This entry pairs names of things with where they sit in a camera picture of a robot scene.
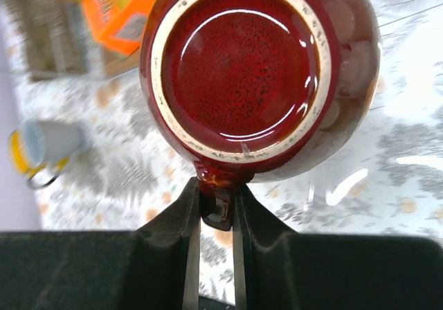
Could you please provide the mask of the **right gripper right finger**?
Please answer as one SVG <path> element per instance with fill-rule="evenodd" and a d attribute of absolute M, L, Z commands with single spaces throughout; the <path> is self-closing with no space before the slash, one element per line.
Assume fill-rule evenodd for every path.
<path fill-rule="evenodd" d="M 304 234 L 242 186 L 233 204 L 237 309 L 441 309 L 442 247 L 422 237 Z"/>

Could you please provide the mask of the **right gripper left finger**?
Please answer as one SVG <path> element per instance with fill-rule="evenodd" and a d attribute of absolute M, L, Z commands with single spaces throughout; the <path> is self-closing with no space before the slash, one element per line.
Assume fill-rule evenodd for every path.
<path fill-rule="evenodd" d="M 196 309 L 199 191 L 137 230 L 4 232 L 2 309 Z"/>

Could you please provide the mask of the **yellow mug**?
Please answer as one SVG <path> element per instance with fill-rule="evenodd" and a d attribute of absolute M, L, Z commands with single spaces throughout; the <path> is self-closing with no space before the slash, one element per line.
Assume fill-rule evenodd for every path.
<path fill-rule="evenodd" d="M 32 165 L 30 158 L 28 158 L 25 152 L 25 144 L 19 130 L 12 132 L 8 138 L 8 154 L 16 171 L 26 177 L 28 187 L 33 190 L 41 190 L 54 183 L 71 161 L 71 158 L 67 156 L 57 163 Z M 35 181 L 35 177 L 43 170 L 50 171 L 52 176 L 49 180 L 38 183 Z"/>

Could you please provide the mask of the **grey mug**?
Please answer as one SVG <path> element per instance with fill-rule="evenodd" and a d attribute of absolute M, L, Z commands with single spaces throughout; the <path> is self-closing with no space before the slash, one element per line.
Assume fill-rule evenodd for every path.
<path fill-rule="evenodd" d="M 19 130 L 26 155 L 34 166 L 58 163 L 89 148 L 88 134 L 82 123 L 26 120 Z"/>

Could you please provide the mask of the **dark red mug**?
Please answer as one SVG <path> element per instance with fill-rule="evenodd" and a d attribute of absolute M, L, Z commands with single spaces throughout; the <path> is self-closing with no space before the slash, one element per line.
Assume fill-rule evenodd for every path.
<path fill-rule="evenodd" d="M 228 231 L 242 185 L 344 146 L 380 58 L 370 0 L 156 0 L 139 69 L 159 131 L 195 167 L 203 221 Z"/>

